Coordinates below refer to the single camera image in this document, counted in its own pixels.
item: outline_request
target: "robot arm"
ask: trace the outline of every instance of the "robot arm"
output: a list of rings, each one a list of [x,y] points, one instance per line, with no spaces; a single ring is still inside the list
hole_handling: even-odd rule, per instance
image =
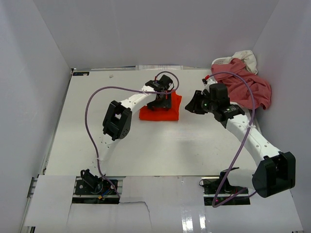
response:
[[[100,151],[100,166],[103,174],[107,172],[109,159],[121,139],[125,138],[131,128],[132,115],[143,106],[151,106],[165,99],[165,95],[145,92],[166,92],[173,81],[163,75],[158,81],[149,81],[141,89],[142,93],[134,94],[121,102],[112,101],[103,121],[103,141]]]
[[[244,111],[230,104],[227,87],[222,83],[207,83],[203,91],[195,91],[185,109],[196,114],[213,113],[215,119],[240,141],[250,127]],[[252,155],[257,169],[231,170],[227,177],[231,186],[255,189],[264,198],[294,187],[295,157],[290,152],[282,153],[255,127],[251,127],[244,146]]]

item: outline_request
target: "wire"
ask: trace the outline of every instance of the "wire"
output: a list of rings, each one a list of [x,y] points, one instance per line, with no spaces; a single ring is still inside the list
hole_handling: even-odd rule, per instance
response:
[[[230,196],[229,197],[231,197],[233,194],[235,194],[235,193],[237,193],[238,192],[238,188],[235,188],[235,190],[233,190],[232,192],[231,192],[231,194],[230,194]]]
[[[204,184],[204,181],[208,181],[210,184],[212,183],[212,181],[210,181],[210,180],[208,180],[208,179],[202,179],[202,180],[200,180],[199,181],[199,185],[201,186],[201,187],[205,187],[207,184]]]
[[[247,84],[247,82],[246,82],[241,76],[239,76],[239,75],[237,75],[237,74],[235,74],[235,73],[229,72],[229,71],[217,72],[217,73],[211,74],[209,77],[213,77],[213,76],[215,76],[215,75],[217,75],[217,74],[231,74],[231,75],[233,75],[234,77],[240,79],[240,80],[246,85],[246,87],[247,87],[247,89],[248,89],[248,91],[249,91],[249,94],[250,94],[250,96],[251,96],[252,105],[253,105],[253,106],[252,106],[252,115],[251,115],[251,119],[250,119],[250,121],[249,121],[249,125],[251,126],[252,123],[253,123],[253,121],[254,121],[254,118],[255,118],[255,100],[254,100],[254,95],[253,95],[253,92],[252,92],[251,88],[249,87],[249,85]],[[240,145],[240,147],[239,147],[239,149],[238,149],[236,155],[234,156],[234,158],[233,158],[233,160],[232,160],[232,162],[231,162],[231,164],[230,164],[228,170],[226,171],[226,173],[225,173],[225,175],[224,175],[222,181],[220,182],[220,184],[219,184],[219,186],[218,186],[218,188],[217,188],[216,194],[215,194],[214,199],[213,199],[213,202],[212,202],[212,206],[213,206],[214,208],[217,208],[217,207],[219,207],[219,206],[225,204],[226,202],[228,202],[228,201],[230,201],[231,199],[235,198],[237,195],[239,195],[240,193],[244,192],[244,191],[247,189],[247,188],[243,188],[243,189],[241,189],[239,192],[235,193],[233,196],[231,196],[231,197],[227,198],[226,200],[222,201],[221,203],[219,203],[219,204],[217,204],[217,205],[215,204],[215,203],[216,203],[216,199],[217,199],[217,197],[218,197],[218,195],[219,195],[219,193],[220,193],[220,190],[222,189],[222,187],[223,187],[223,185],[224,185],[224,183],[225,183],[225,181],[226,181],[226,179],[227,179],[227,177],[228,177],[229,172],[230,172],[231,169],[233,168],[234,163],[236,162],[236,160],[237,160],[237,158],[238,158],[238,156],[239,156],[241,150],[242,150],[243,147],[244,147],[244,144],[245,144],[245,142],[246,142],[246,139],[247,139],[247,137],[248,137],[248,135],[249,135],[250,130],[251,130],[251,127],[247,128],[246,133],[245,133],[245,136],[244,136],[244,138],[243,138],[243,140],[242,140],[242,142],[241,142],[241,145]],[[256,191],[255,191],[254,193],[252,193],[251,195],[249,195],[248,198],[252,197],[252,196],[255,195],[255,194],[256,194]]]
[[[146,93],[146,94],[162,94],[162,95],[168,95],[168,94],[171,94],[173,92],[175,92],[178,88],[179,88],[179,79],[177,78],[177,76],[175,74],[173,74],[172,72],[169,72],[169,71],[162,71],[160,73],[158,73],[156,76],[155,76],[155,79],[160,75],[160,74],[163,74],[163,73],[168,73],[168,74],[171,74],[173,75],[175,78],[176,78],[176,81],[177,81],[177,87],[175,90],[172,90],[170,92],[155,92],[155,91],[140,91],[140,90],[133,90],[133,89],[128,89],[128,88],[124,88],[124,87],[119,87],[119,86],[105,86],[105,87],[102,87],[102,88],[99,88],[98,90],[96,90],[91,96],[90,98],[88,99],[88,102],[86,104],[86,111],[85,111],[85,117],[84,117],[84,123],[85,123],[85,126],[86,126],[86,132],[89,136],[89,138],[91,139],[91,142],[95,148],[95,152],[96,152],[96,158],[97,158],[97,168],[98,168],[98,172],[99,174],[101,175],[101,177],[103,179],[105,179],[106,181],[108,181],[111,186],[113,187],[113,189],[115,190],[116,194],[118,195],[118,197],[120,198],[120,194],[118,193],[115,185],[102,173],[101,171],[101,167],[100,167],[100,161],[99,161],[99,152],[98,152],[98,148],[96,146],[96,143],[89,131],[89,128],[88,128],[88,123],[87,123],[87,113],[88,113],[88,108],[89,108],[89,105],[93,99],[93,97],[100,91],[102,90],[105,90],[105,89],[119,89],[119,90],[123,90],[123,91],[131,91],[131,92],[136,92],[136,93]]]
[[[110,192],[110,189],[107,189],[103,194],[102,194],[102,197],[105,196],[107,193]]]
[[[102,185],[102,186],[101,186],[101,188],[99,189],[99,191],[98,191],[97,193],[95,193],[95,192],[90,192],[90,193],[91,193],[91,194],[99,194],[99,193],[102,191],[102,189],[103,189],[103,183],[101,183],[101,185]]]

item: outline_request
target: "white backdrop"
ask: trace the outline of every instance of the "white backdrop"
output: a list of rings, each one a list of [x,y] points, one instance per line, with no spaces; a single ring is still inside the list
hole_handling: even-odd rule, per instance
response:
[[[17,233],[70,69],[31,0],[0,0],[0,232]]]
[[[254,47],[260,76],[272,88],[272,105],[257,114],[264,136],[296,157],[292,189],[304,232],[311,232],[311,2],[281,0]]]
[[[209,67],[252,49],[278,0],[34,0],[71,68]]]

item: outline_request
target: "pink cloth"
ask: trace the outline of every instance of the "pink cloth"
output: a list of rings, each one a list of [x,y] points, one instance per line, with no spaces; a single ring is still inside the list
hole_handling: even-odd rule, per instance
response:
[[[246,65],[238,58],[232,59],[229,64],[212,65],[212,73],[230,71],[240,75],[250,86],[254,99],[255,108],[262,106],[264,110],[271,104],[271,87],[268,81],[245,69]],[[230,101],[236,102],[245,108],[252,109],[252,99],[245,84],[231,74],[217,74],[215,79],[228,87]]]

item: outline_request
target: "red cloth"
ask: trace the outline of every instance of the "red cloth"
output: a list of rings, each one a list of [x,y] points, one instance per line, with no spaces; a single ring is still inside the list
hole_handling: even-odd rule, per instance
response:
[[[229,64],[212,65],[212,73],[230,71],[240,75],[250,86],[254,99],[255,108],[262,106],[264,110],[271,104],[271,87],[268,81],[245,69],[246,65],[238,58],[232,59]],[[217,74],[215,79],[228,87],[230,101],[236,102],[245,108],[252,109],[252,99],[245,84],[231,74]]]
[[[171,94],[172,107],[168,109],[156,108],[154,110],[148,109],[147,106],[143,106],[139,111],[140,120],[149,121],[176,121],[179,120],[179,106],[181,102],[181,96],[176,92]]]

